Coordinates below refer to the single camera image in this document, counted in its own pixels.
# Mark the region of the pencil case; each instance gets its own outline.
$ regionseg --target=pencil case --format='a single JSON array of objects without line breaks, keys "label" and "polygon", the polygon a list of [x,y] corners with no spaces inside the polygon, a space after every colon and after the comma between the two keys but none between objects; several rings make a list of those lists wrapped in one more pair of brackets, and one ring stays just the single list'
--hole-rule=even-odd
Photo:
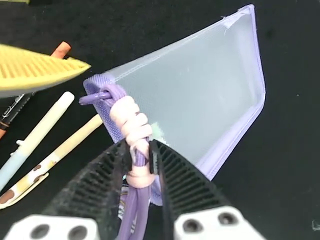
[{"label": "pencil case", "polygon": [[[212,180],[265,102],[254,6],[83,84],[94,94],[107,82],[135,99],[154,138]],[[106,104],[94,107],[112,139],[121,140]],[[161,205],[159,179],[151,189],[151,202]]]}]

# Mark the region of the black table surface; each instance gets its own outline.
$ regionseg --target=black table surface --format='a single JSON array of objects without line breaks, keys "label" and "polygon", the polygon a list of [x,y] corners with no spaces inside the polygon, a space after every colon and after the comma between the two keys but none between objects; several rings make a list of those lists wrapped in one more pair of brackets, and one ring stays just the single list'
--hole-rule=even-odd
[{"label": "black table surface", "polygon": [[[0,141],[0,166],[64,91],[76,100],[82,82],[256,6],[266,84],[264,109],[214,182],[268,240],[316,240],[320,231],[319,0],[53,0],[28,6],[0,2],[0,43],[50,54],[61,42],[92,65],[86,73],[37,93]],[[1,110],[8,103],[2,99]],[[76,101],[5,189],[51,153],[93,115]],[[90,160],[112,144],[103,126],[57,164],[18,204],[0,210],[0,239],[11,224],[39,213]],[[152,207],[145,239],[163,239],[162,209]]]}]

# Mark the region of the purple cord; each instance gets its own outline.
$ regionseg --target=purple cord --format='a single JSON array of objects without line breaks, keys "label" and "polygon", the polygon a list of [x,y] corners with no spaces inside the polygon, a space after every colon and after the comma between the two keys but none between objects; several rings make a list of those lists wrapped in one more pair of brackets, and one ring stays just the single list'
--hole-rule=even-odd
[{"label": "purple cord", "polygon": [[[81,105],[87,105],[93,104],[96,101],[104,101],[111,108],[116,101],[126,95],[126,91],[121,86],[117,84],[106,84],[100,89],[100,92],[81,97],[79,103]],[[135,166],[142,167],[147,164],[145,156],[138,150],[136,150],[135,157]],[[144,188],[129,186],[124,206],[124,214],[117,239],[142,240],[144,238],[148,221],[150,196],[150,186]],[[135,229],[133,234],[131,234],[131,226],[135,217]]]}]

